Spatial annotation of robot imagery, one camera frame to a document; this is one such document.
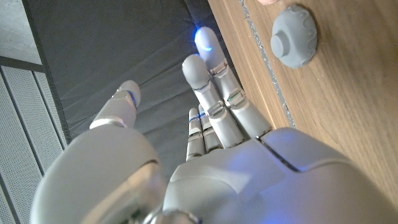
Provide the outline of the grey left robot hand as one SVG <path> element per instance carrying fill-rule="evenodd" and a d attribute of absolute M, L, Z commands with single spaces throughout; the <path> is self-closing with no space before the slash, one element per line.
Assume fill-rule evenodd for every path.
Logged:
<path fill-rule="evenodd" d="M 397 209 L 347 157 L 292 128 L 273 129 L 244 96 L 215 33 L 195 34 L 183 74 L 187 161 L 165 180 L 134 129 L 138 85 L 124 82 L 89 130 L 45 173 L 32 223 L 396 223 Z"/>

